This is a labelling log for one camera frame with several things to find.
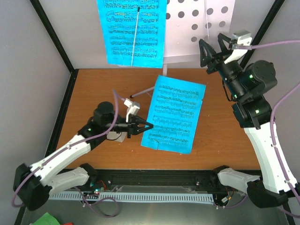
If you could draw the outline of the white tripod music stand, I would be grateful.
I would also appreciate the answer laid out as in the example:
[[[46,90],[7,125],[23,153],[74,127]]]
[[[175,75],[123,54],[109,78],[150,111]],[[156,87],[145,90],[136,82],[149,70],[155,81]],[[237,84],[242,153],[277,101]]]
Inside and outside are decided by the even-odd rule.
[[[218,34],[229,34],[235,1],[169,0],[166,7],[162,75],[170,66],[200,63],[200,39],[218,48]]]

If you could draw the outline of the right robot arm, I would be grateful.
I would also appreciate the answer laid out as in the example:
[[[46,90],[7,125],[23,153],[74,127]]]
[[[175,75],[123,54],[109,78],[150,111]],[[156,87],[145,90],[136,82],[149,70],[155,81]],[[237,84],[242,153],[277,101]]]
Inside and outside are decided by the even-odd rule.
[[[216,52],[205,40],[199,40],[200,65],[207,73],[218,72],[233,114],[248,136],[261,175],[236,171],[226,165],[215,168],[211,175],[213,187],[228,186],[245,193],[258,208],[279,207],[300,193],[300,184],[285,160],[276,133],[274,108],[264,94],[277,85],[271,62],[258,60],[242,68],[239,59],[251,49],[251,34],[241,31],[232,37],[219,34],[221,51]]]

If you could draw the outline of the blue sheet music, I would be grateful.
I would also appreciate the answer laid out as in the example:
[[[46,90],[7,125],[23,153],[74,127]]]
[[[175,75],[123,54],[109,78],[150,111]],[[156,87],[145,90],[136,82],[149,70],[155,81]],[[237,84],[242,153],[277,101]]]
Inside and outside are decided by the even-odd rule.
[[[204,84],[160,75],[155,83],[141,146],[190,154],[203,98]]]
[[[165,47],[165,0],[98,0],[107,62],[162,68]]]

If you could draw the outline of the white metronome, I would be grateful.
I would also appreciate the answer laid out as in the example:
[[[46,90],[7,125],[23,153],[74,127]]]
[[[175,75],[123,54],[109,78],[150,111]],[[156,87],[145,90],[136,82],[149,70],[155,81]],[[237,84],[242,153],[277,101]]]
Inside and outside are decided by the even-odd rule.
[[[126,136],[127,136],[127,132],[117,133],[117,132],[111,131],[107,134],[107,140],[117,141],[117,142],[122,143],[125,140]]]

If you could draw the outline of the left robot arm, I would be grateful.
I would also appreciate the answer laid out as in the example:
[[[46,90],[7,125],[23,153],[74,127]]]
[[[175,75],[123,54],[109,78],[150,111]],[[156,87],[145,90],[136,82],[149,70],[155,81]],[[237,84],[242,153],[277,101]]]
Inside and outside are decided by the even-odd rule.
[[[117,107],[101,102],[77,134],[44,159],[30,166],[21,164],[15,171],[13,190],[30,211],[37,210],[55,194],[73,187],[94,188],[98,178],[96,170],[88,163],[68,172],[62,170],[107,140],[109,132],[126,134],[128,138],[152,129],[153,124],[139,117],[139,104],[129,99],[125,117],[118,115]]]

